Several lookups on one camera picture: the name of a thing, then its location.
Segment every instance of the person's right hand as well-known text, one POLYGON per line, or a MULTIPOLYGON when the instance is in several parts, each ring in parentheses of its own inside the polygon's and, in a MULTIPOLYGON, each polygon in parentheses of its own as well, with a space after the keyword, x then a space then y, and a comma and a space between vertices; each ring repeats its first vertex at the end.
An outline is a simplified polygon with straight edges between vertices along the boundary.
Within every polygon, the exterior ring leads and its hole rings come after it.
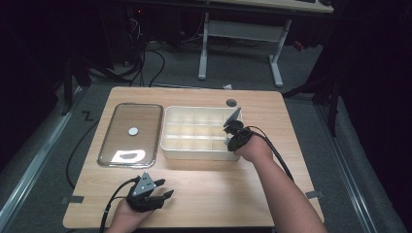
POLYGON ((253 135, 249 142, 234 152, 242 155, 246 160, 256 163, 257 161, 273 160, 273 153, 266 142, 259 136, 253 135))
POLYGON ((125 199, 121 199, 113 216, 112 224, 106 233, 130 233, 134 232, 140 223, 150 216, 154 211, 135 212, 127 204, 125 199))

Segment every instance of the table surface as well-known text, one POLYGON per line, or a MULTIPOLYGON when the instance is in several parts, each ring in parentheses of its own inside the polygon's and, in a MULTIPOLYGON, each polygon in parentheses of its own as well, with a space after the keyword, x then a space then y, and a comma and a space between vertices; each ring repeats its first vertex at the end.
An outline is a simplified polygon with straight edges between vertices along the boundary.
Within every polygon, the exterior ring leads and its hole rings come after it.
POLYGON ((313 13, 332 13, 331 6, 325 6, 317 0, 315 3, 307 3, 297 0, 210 0, 211 2, 249 5, 254 7, 266 7, 285 9, 293 11, 313 12, 313 13))
MULTIPOLYGON (((296 184, 304 192, 313 191, 309 173, 282 95, 276 91, 175 89, 157 87, 115 87, 96 129, 85 164, 73 195, 84 196, 82 203, 70 203, 63 220, 68 228, 99 227, 103 211, 115 190, 125 181, 147 171, 156 181, 166 179, 156 189, 160 194, 174 189, 166 200, 143 222, 142 227, 242 227, 273 226, 264 193, 254 166, 238 161, 174 160, 164 157, 158 147, 155 165, 148 169, 101 167, 97 157, 111 116, 120 103, 169 106, 227 107, 234 99, 242 108, 245 125, 261 128, 283 156, 296 184)), ((125 186, 119 196, 131 187, 125 186)), ((110 225, 117 201, 106 224, 110 225)), ((319 201, 310 199, 324 219, 319 201)))

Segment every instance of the small black object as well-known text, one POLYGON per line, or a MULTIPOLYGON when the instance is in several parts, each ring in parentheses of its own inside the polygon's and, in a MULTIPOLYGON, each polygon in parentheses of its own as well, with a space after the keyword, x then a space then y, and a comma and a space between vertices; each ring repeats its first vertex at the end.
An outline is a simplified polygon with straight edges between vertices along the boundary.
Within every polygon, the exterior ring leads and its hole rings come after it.
POLYGON ((227 105, 228 107, 236 107, 237 102, 236 102, 236 100, 234 100, 234 99, 228 99, 228 100, 226 100, 226 105, 227 105))
POLYGON ((330 0, 319 0, 319 2, 322 4, 322 5, 324 5, 324 6, 330 6, 330 5, 332 5, 332 1, 330 1, 330 0))
POLYGON ((318 198, 318 199, 321 199, 325 196, 322 191, 316 191, 316 190, 306 192, 305 194, 306 194, 307 199, 312 199, 312 198, 315 198, 315 197, 318 198))
POLYGON ((253 132, 249 128, 237 131, 227 144, 227 150, 236 151, 245 146, 252 138, 253 132))
POLYGON ((154 182, 147 172, 142 178, 138 178, 138 182, 130 188, 126 197, 126 201, 130 208, 136 212, 147 212, 163 207, 164 201, 169 199, 174 190, 164 193, 162 196, 150 196, 156 187, 162 186, 166 182, 165 179, 154 182))
POLYGON ((316 3, 316 0, 296 0, 299 2, 316 3))
POLYGON ((243 128, 243 123, 240 120, 232 120, 230 121, 227 125, 226 128, 224 129, 224 132, 226 134, 231 134, 235 135, 239 130, 243 128))
POLYGON ((232 121, 236 120, 239 117, 241 108, 237 108, 232 115, 226 120, 223 127, 226 128, 232 121))
POLYGON ((61 199, 61 204, 67 205, 69 203, 83 203, 85 200, 84 196, 71 196, 71 197, 63 197, 61 199))

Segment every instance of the desk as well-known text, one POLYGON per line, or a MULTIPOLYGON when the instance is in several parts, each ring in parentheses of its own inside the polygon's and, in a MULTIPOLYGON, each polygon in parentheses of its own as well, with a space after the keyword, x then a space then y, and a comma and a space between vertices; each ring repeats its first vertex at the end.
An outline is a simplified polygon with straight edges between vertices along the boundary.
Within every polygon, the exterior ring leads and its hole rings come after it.
MULTIPOLYGON (((256 6, 263 8, 278 8, 292 11, 307 11, 315 13, 332 13, 333 8, 327 7, 316 1, 315 3, 306 3, 301 1, 291 0, 209 0, 210 2, 220 2, 229 4, 240 4, 247 6, 256 6)), ((209 20, 209 13, 205 14, 203 26, 203 47, 200 55, 199 74, 200 80, 206 79, 207 71, 207 56, 208 56, 208 37, 219 36, 228 38, 238 38, 246 40, 257 40, 265 42, 276 42, 277 46, 273 51, 273 55, 269 56, 269 63, 272 69, 273 79, 276 86, 282 87, 283 81, 278 67, 278 59, 282 51, 282 47, 288 36, 292 20, 287 19, 283 26, 268 26, 248 23, 238 23, 220 20, 209 20)))
MULTIPOLYGON (((100 167, 96 160, 116 105, 124 102, 169 106, 227 107, 234 99, 242 107, 245 125, 261 128, 289 166, 303 192, 313 191, 299 144, 284 100, 275 91, 212 90, 115 87, 108 98, 73 195, 83 203, 70 203, 63 220, 68 228, 93 228, 100 225, 103 210, 111 195, 123 182, 148 171, 154 180, 166 179, 164 191, 174 189, 161 210, 142 227, 243 227, 273 226, 264 193, 252 163, 239 161, 200 161, 166 159, 158 148, 155 165, 149 169, 100 167)), ((126 195, 129 186, 119 193, 126 195)), ((324 219, 316 198, 311 204, 324 219)), ((117 203, 107 219, 112 221, 117 203)))

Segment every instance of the black cable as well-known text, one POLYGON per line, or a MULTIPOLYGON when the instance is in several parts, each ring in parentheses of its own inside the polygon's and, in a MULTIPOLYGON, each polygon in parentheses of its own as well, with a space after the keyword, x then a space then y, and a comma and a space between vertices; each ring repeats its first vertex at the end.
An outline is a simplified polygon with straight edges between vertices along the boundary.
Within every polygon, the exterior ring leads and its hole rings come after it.
POLYGON ((253 45, 248 45, 246 43, 240 43, 240 42, 236 42, 235 40, 233 40, 232 43, 235 44, 235 45, 238 45, 238 46, 242 46, 242 47, 254 48, 254 47, 257 47, 257 46, 260 46, 260 45, 265 45, 268 42, 259 41, 259 42, 255 43, 253 45))
POLYGON ((157 78, 157 76, 163 71, 164 63, 165 63, 164 57, 163 57, 160 53, 158 53, 158 52, 155 51, 155 50, 151 50, 151 52, 154 52, 154 53, 156 53, 157 55, 159 55, 160 58, 163 60, 163 64, 161 65, 161 68, 160 68, 160 70, 157 72, 157 74, 152 78, 151 82, 149 83, 149 87, 152 87, 152 84, 153 84, 155 78, 157 78))
MULTIPOLYGON (((110 71, 110 70, 108 70, 108 69, 105 69, 105 70, 106 70, 107 72, 112 72, 113 74, 115 74, 116 76, 118 76, 118 77, 120 77, 120 78, 124 78, 124 77, 129 76, 129 75, 135 73, 136 71, 138 71, 139 67, 140 67, 140 60, 138 59, 138 60, 134 63, 134 65, 133 65, 133 67, 132 67, 131 69, 129 69, 129 70, 123 72, 123 73, 116 74, 116 73, 113 73, 112 71, 110 71)), ((94 73, 94 72, 91 71, 91 70, 88 70, 88 73, 89 73, 91 76, 93 76, 93 77, 95 77, 95 78, 97 78, 97 79, 108 79, 108 78, 110 78, 110 77, 107 76, 107 75, 100 75, 100 74, 94 73)))
POLYGON ((226 51, 229 50, 232 46, 233 40, 227 39, 227 38, 217 38, 217 37, 211 37, 211 41, 214 40, 215 42, 222 41, 222 42, 228 42, 228 46, 222 50, 214 50, 211 48, 211 45, 208 45, 208 49, 212 51, 226 51))
MULTIPOLYGON (((146 50, 143 50, 143 65, 146 62, 146 50)), ((145 87, 145 80, 143 79, 143 66, 142 66, 142 70, 140 71, 140 83, 139 83, 140 87, 145 87)))
POLYGON ((204 18, 205 18, 205 13, 202 14, 202 16, 201 16, 201 18, 200 18, 199 25, 198 25, 198 27, 197 27, 197 30, 196 30, 196 32, 194 32, 193 36, 191 36, 191 37, 188 38, 187 40, 181 41, 181 45, 182 45, 182 46, 184 46, 185 43, 187 43, 187 42, 192 42, 192 41, 196 41, 196 40, 198 40, 198 39, 202 39, 202 38, 203 38, 203 36, 198 36, 198 34, 199 34, 199 32, 200 32, 200 29, 202 28, 203 19, 204 19, 204 18))
POLYGON ((79 145, 81 144, 81 142, 85 139, 85 137, 87 136, 87 134, 91 131, 92 128, 94 128, 94 126, 97 125, 97 123, 100 121, 100 119, 98 119, 96 122, 93 123, 93 125, 91 125, 91 127, 88 129, 88 131, 82 136, 82 138, 79 140, 79 142, 76 144, 76 146, 73 148, 72 152, 70 153, 70 157, 69 160, 67 161, 66 164, 66 180, 69 183, 69 185, 74 189, 75 185, 73 184, 73 182, 70 180, 70 176, 69 176, 69 168, 70 168, 70 162, 72 161, 72 158, 77 150, 77 148, 79 147, 79 145))
POLYGON ((118 74, 115 74, 112 71, 109 71, 106 68, 101 67, 100 65, 89 61, 85 57, 81 57, 81 56, 78 56, 78 57, 87 67, 91 67, 91 68, 97 70, 98 72, 100 72, 101 74, 107 76, 108 78, 111 78, 111 79, 113 79, 115 81, 118 81, 118 82, 121 82, 121 83, 128 83, 129 82, 128 80, 124 79, 122 76, 120 76, 118 74))
POLYGON ((284 169, 285 173, 286 173, 286 174, 288 175, 288 177, 291 178, 291 180, 294 182, 292 173, 291 173, 291 171, 289 170, 288 166, 286 165, 285 161, 283 160, 281 154, 276 150, 275 146, 273 146, 272 142, 270 142, 269 138, 266 136, 266 134, 264 134, 264 132, 263 132, 261 129, 259 129, 259 128, 255 127, 255 126, 247 126, 247 127, 242 128, 242 129, 240 129, 240 130, 251 132, 251 133, 253 133, 254 135, 257 135, 257 136, 259 136, 261 139, 263 139, 263 140, 266 142, 266 144, 270 147, 270 149, 273 151, 273 153, 275 154, 276 158, 277 158, 278 161, 280 162, 280 164, 281 164, 282 168, 284 169), (259 130, 263 135, 255 132, 255 131, 253 131, 253 130, 250 130, 250 129, 248 129, 248 128, 255 128, 255 129, 259 130))
POLYGON ((112 202, 113 202, 115 199, 119 198, 119 197, 116 197, 116 195, 118 195, 118 192, 119 192, 124 186, 126 186, 126 185, 129 184, 129 183, 133 183, 133 182, 136 183, 136 182, 137 182, 137 179, 130 179, 130 180, 128 180, 127 182, 122 183, 122 184, 118 187, 118 189, 116 189, 116 191, 113 193, 112 197, 110 198, 109 202, 107 203, 106 209, 104 210, 104 214, 103 214, 103 217, 102 217, 102 221, 101 221, 101 223, 100 223, 100 231, 99 231, 100 233, 103 233, 103 232, 104 232, 104 228, 105 228, 105 225, 106 225, 106 219, 107 219, 107 216, 108 216, 108 214, 109 214, 110 208, 112 207, 112 202))
POLYGON ((144 65, 145 61, 144 61, 144 59, 142 60, 142 58, 140 58, 140 57, 139 57, 139 60, 140 60, 141 66, 140 66, 139 70, 137 71, 137 73, 136 73, 136 74, 133 76, 133 78, 130 80, 129 86, 133 86, 133 83, 134 83, 134 81, 136 80, 136 78, 139 76, 139 74, 142 73, 143 65, 144 65))

